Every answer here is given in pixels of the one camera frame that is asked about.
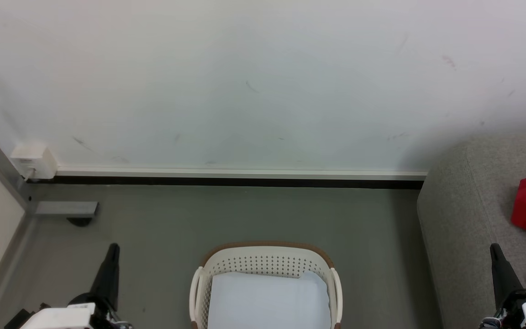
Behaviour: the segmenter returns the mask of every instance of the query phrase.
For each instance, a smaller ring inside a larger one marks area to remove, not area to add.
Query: gray sofa
[[[510,223],[523,178],[526,134],[472,139],[428,173],[417,211],[445,329],[474,329],[494,313],[491,243],[526,287],[526,232]]]

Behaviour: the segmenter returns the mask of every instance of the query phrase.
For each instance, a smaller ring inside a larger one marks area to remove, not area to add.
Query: laundry basket
[[[328,287],[331,327],[340,329],[342,285],[332,260],[313,245],[280,241],[225,244],[206,255],[190,286],[193,329],[207,329],[212,277],[229,271],[283,277],[299,277],[304,271],[313,271]]]

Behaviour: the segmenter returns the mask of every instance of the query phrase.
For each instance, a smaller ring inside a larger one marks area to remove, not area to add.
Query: white electrical box
[[[51,179],[58,164],[48,147],[40,143],[21,144],[11,153],[11,160],[26,178]]]

